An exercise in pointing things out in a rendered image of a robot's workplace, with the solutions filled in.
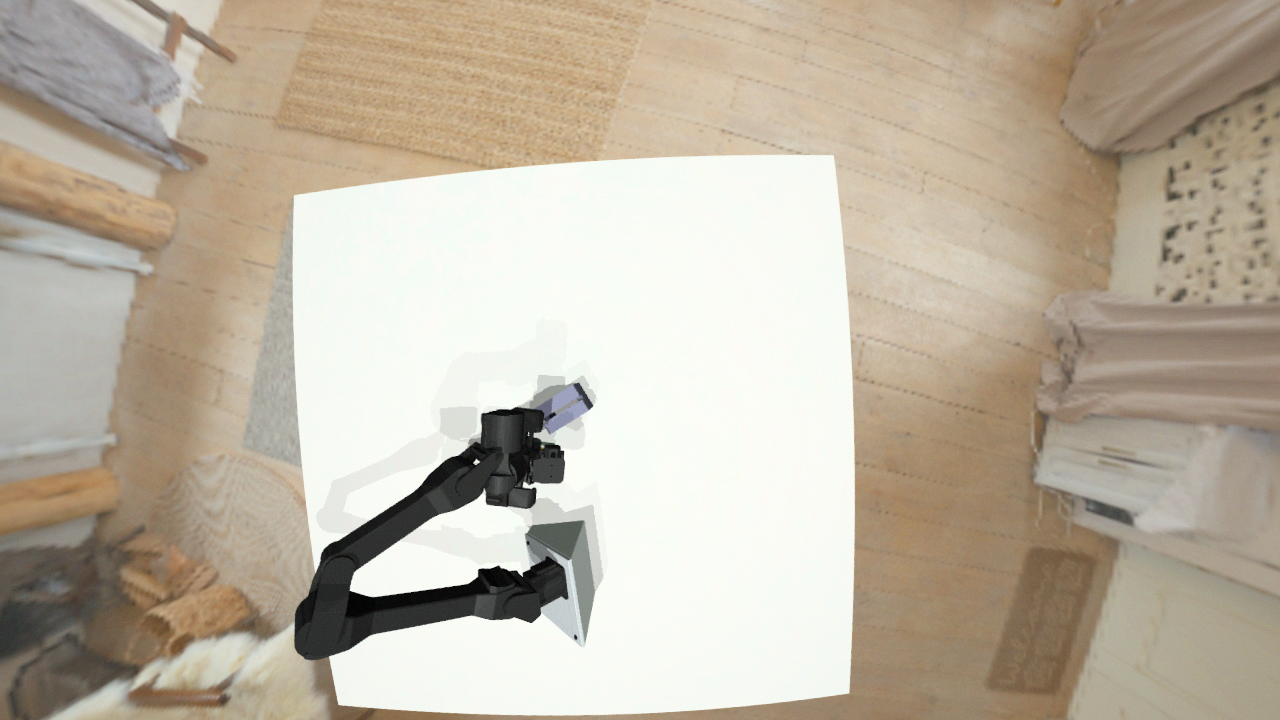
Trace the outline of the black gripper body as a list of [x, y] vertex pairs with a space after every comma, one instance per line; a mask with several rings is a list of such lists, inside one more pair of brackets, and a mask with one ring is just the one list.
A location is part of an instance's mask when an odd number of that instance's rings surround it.
[[[524, 479], [520, 480], [518, 484], [515, 486], [515, 488], [509, 491], [509, 505], [508, 506], [509, 507], [515, 507], [515, 509], [531, 509], [532, 505], [536, 502], [538, 489], [536, 488], [525, 488], [524, 483], [526, 483], [529, 480], [529, 477], [530, 477], [530, 473], [531, 473], [531, 468], [530, 468], [530, 464], [529, 464], [530, 450], [532, 448], [532, 445], [534, 445], [534, 439], [532, 439], [534, 438], [534, 433], [540, 433], [541, 432], [544, 413], [541, 410], [530, 409], [530, 407], [512, 407], [511, 410], [520, 410], [520, 411], [525, 413], [525, 416], [524, 416], [524, 441], [522, 441], [522, 448], [521, 448], [520, 452], [516, 452], [516, 455], [518, 455], [518, 457], [521, 457], [524, 460], [526, 471], [525, 471]], [[532, 448], [532, 450], [535, 450], [535, 448]]]

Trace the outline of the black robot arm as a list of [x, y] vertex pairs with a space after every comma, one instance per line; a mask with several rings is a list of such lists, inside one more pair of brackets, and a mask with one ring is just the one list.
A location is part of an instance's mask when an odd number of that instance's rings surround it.
[[[349, 591], [355, 571], [431, 518], [476, 501], [485, 489], [486, 505], [507, 507], [509, 491], [526, 468], [516, 455], [522, 448], [520, 410], [483, 413], [481, 445], [447, 457], [421, 486], [390, 509], [323, 550], [307, 598], [294, 611], [294, 650], [305, 660], [326, 659], [353, 648], [369, 635], [444, 623], [460, 618], [534, 623], [541, 607], [568, 600], [564, 568], [552, 560], [534, 564], [524, 577], [517, 570], [481, 568], [463, 585], [370, 597]], [[479, 460], [477, 465], [474, 464]], [[564, 480], [564, 451], [559, 445], [530, 450], [527, 486]]]

